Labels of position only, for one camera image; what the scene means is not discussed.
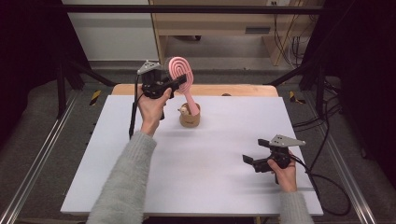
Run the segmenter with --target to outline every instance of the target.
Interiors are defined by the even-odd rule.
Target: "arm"
[[[163,97],[138,102],[142,126],[135,132],[118,158],[98,200],[91,210],[88,223],[142,223],[149,177],[149,164],[156,142],[152,139],[160,124],[163,107],[171,89]]]
[[[282,192],[280,193],[280,219],[282,224],[313,224],[312,217],[306,208],[305,199],[297,191],[296,161],[291,160],[288,167],[280,168],[275,161],[268,160],[268,164],[276,173]]]

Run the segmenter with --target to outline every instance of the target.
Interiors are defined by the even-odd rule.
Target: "power outlet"
[[[268,0],[268,7],[287,7],[290,4],[290,0]]]

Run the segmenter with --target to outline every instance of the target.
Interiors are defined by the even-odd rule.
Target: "gray mount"
[[[152,62],[146,61],[142,65],[142,67],[139,70],[137,70],[137,74],[138,75],[142,75],[142,74],[145,74],[148,71],[151,71],[151,70],[154,70],[154,69],[161,70],[161,65],[159,63],[152,63]]]
[[[305,141],[300,141],[294,138],[289,138],[277,134],[271,141],[270,146],[274,147],[294,147],[294,146],[305,146]]]

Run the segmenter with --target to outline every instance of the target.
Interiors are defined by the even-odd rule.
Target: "hand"
[[[160,119],[163,115],[163,107],[166,105],[166,101],[171,96],[172,89],[168,88],[163,96],[158,99],[150,99],[143,94],[142,86],[139,85],[137,88],[137,97],[142,95],[137,103],[140,114],[142,115],[142,127],[140,132],[146,133],[153,136],[158,126],[160,125]]]
[[[285,169],[280,168],[277,163],[272,159],[268,160],[268,165],[270,165],[270,167],[276,173],[277,181],[279,182],[279,185],[283,191],[297,191],[295,160],[291,160],[288,167],[286,167]]]

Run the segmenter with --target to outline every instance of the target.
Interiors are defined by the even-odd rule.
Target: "forearm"
[[[88,223],[141,223],[155,141],[136,132],[123,150],[94,205]]]
[[[304,195],[300,192],[280,193],[280,219],[282,224],[314,223],[308,213]]]

